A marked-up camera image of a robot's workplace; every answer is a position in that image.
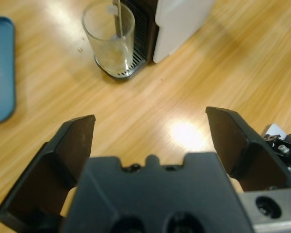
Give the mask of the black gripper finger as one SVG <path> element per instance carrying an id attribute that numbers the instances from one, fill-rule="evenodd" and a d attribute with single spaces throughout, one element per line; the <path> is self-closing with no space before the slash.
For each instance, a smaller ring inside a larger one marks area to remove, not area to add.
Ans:
<path id="1" fill-rule="evenodd" d="M 91 153 L 95 116 L 64 122 L 44 143 L 0 204 L 0 223 L 17 233 L 57 233 L 69 191 Z"/>
<path id="2" fill-rule="evenodd" d="M 287 166 L 237 112 L 207 107 L 206 114 L 223 167 L 243 191 L 291 188 Z"/>

